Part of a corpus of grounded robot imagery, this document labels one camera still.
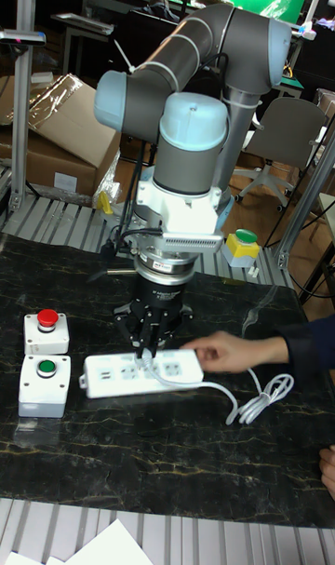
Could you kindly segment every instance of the robotic arm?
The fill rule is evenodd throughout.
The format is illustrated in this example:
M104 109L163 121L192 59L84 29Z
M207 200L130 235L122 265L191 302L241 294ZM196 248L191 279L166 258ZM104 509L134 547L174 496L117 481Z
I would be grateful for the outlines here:
M157 142L153 177L140 182L135 216L138 272L132 301L116 322L141 356L155 354L192 311L182 293L204 249L216 251L218 210L260 96L280 83L290 28L228 5L183 20L132 75L105 74L95 114L102 124ZM202 63L222 69L222 101L182 93Z

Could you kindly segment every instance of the office chair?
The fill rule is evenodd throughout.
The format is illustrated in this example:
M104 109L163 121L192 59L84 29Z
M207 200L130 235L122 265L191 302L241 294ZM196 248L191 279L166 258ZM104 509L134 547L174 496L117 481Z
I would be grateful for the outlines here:
M318 106L310 101L297 98L276 98L266 109L261 122L254 115L252 124L255 131L249 131L242 151L265 158L264 168L240 169L234 174L246 176L252 182L238 195L236 201L242 201L246 194L256 186L269 187L280 200L278 211L288 203L278 186L284 186L288 192L294 186L270 174L273 162L288 164L299 169L307 166L317 143L321 140L325 115Z

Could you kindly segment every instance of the sleeve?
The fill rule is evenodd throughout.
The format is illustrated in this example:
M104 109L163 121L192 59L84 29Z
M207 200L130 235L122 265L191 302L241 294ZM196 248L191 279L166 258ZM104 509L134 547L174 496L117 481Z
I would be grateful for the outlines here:
M335 368L335 315L276 331L288 345L289 362L299 384L321 370Z

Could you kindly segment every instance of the black table surface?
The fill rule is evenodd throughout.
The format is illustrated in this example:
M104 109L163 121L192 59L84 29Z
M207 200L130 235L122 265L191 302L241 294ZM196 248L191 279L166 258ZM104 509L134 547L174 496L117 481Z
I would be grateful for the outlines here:
M267 409L250 426L226 426L230 400L202 389L88 400L86 356L129 351L112 319L134 276L92 284L99 257L0 237L0 496L164 515L333 528L335 504L320 481L318 452L335 437L326 376ZM304 320L291 289L197 274L185 294L194 320L170 347L215 330L265 337ZM23 316L64 312L72 377L61 421L19 419ZM262 384L282 368L258 370ZM240 402L255 395L248 373L210 377Z

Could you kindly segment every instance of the white power strip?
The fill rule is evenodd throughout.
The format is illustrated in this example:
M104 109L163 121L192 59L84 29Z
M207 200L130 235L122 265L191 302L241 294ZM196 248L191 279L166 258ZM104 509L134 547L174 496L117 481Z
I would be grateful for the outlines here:
M196 389L204 378L194 350L157 352L153 370L170 383L164 385L157 381L147 367L139 366L134 354L88 356L79 385L86 389L87 397L93 399L180 391L173 382L187 383L187 389Z

